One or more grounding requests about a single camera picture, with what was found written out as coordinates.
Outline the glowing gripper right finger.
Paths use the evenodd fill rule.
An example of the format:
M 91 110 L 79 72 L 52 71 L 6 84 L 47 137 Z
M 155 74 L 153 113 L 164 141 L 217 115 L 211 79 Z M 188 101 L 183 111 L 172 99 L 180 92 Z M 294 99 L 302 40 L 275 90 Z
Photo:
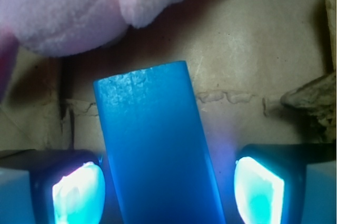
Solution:
M 336 223 L 336 144 L 249 144 L 236 159 L 244 223 Z

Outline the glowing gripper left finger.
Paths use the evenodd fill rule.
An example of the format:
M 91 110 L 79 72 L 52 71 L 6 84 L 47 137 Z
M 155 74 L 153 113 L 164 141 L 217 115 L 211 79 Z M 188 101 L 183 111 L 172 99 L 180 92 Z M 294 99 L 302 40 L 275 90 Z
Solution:
M 1 151 L 1 223 L 100 223 L 105 196 L 91 151 Z

